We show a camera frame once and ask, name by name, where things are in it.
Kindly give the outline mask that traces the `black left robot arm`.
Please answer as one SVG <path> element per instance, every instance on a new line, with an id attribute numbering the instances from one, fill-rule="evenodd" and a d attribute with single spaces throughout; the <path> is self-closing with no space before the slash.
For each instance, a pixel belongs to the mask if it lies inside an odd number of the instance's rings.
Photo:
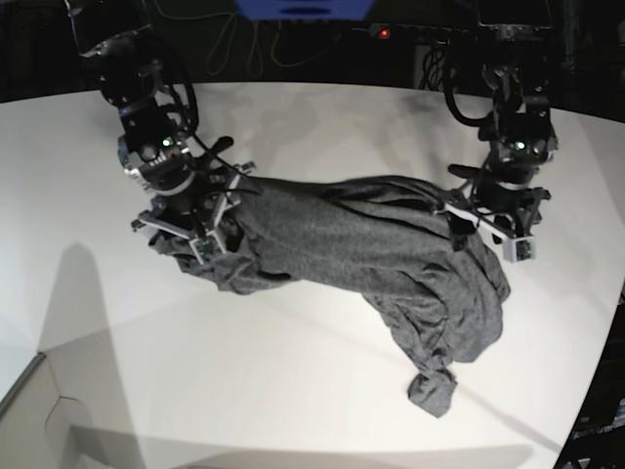
<path id="1" fill-rule="evenodd" d="M 454 118 L 476 128 L 489 150 L 478 167 L 449 165 L 449 173 L 464 183 L 446 197 L 443 210 L 457 244 L 483 228 L 505 260 L 518 263 L 536 256 L 532 229 L 541 221 L 542 201 L 551 195 L 531 182 L 558 149 L 548 98 L 550 9 L 545 1 L 478 1 L 475 19 L 474 40 L 466 50 L 481 65 L 492 109 L 481 118 L 460 111 L 454 90 L 466 69 L 458 45 L 443 65 L 443 94 Z"/>

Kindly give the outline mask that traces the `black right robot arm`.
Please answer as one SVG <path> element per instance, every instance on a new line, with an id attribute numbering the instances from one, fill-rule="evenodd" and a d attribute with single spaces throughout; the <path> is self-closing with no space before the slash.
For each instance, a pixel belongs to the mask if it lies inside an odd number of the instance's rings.
<path id="1" fill-rule="evenodd" d="M 212 146 L 198 139 L 198 102 L 188 72 L 151 30 L 138 1 L 68 1 L 65 4 L 79 55 L 97 74 L 103 98 L 123 127 L 118 160 L 124 173 L 150 196 L 150 207 L 132 223 L 175 256 L 204 265 L 226 253 L 224 215 L 239 204 L 239 182 L 253 164 L 221 159 L 229 136 Z"/>

